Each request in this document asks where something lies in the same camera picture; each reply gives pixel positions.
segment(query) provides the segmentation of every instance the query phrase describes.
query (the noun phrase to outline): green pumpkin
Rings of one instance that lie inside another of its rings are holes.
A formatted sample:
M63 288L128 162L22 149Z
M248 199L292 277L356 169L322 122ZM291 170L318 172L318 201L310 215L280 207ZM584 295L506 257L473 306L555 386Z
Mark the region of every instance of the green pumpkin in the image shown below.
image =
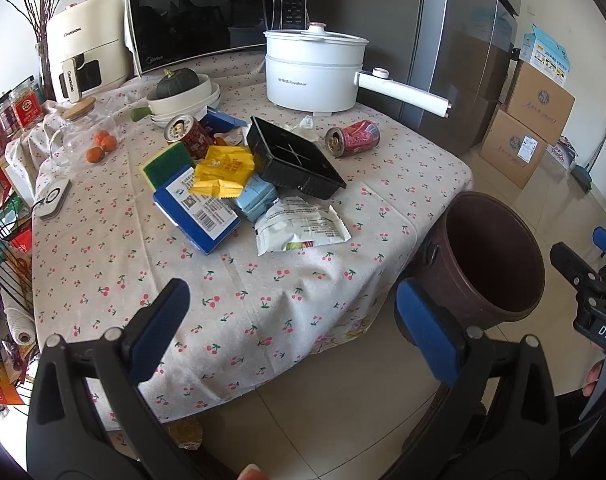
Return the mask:
M189 68L180 68L176 72L164 70L165 77L157 84L157 98L165 99L182 94L200 85L199 76Z

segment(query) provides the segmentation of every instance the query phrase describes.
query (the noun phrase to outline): brown trash can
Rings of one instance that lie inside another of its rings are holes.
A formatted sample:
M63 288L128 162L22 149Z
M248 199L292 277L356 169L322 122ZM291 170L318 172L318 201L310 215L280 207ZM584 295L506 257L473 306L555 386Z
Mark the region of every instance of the brown trash can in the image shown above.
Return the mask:
M460 193L419 250L417 282L463 327L519 321L539 304L545 266L528 226L497 199Z

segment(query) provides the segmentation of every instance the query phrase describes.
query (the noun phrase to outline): vase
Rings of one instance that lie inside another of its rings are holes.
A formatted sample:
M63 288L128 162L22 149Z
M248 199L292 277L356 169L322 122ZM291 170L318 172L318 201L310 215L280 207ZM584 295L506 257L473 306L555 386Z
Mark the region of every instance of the vase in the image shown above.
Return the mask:
M54 85L52 85L52 73L49 69L48 38L46 36L41 41L36 42L36 52L38 53L38 67L40 69L40 87L45 99L56 101Z

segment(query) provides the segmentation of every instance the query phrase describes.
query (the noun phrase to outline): yellow wrapper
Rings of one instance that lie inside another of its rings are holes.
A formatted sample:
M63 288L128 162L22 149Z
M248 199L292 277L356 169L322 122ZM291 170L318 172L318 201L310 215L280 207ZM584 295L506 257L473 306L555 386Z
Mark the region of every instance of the yellow wrapper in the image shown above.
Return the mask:
M194 168L192 193L234 198L254 171L254 157L244 146L210 146L205 158Z

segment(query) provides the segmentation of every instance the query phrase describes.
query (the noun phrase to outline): soda can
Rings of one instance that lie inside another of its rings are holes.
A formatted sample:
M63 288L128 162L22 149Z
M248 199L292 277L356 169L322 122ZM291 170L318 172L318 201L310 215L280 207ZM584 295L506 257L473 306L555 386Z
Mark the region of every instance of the soda can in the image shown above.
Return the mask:
M346 128L330 128L325 145L336 158L366 152L379 145L381 132L372 121L359 121Z
M193 158L205 158L208 148L214 144L214 139L205 131L190 114L177 115L170 119L163 132L168 144L182 142Z

